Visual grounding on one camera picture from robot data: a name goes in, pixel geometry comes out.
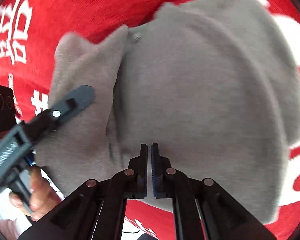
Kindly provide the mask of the person's left hand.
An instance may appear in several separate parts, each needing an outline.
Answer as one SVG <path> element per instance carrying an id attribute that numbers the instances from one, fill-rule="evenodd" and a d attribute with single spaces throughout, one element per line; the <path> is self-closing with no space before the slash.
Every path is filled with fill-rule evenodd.
<path id="1" fill-rule="evenodd" d="M 31 213 L 25 209 L 23 202 L 14 192 L 10 192 L 9 200 L 14 207 L 18 208 L 24 215 L 29 216 L 32 221 L 36 222 L 49 213 L 62 200 L 51 187 L 47 179 L 42 177 L 40 168 L 36 165 L 31 168 L 30 186 Z"/>

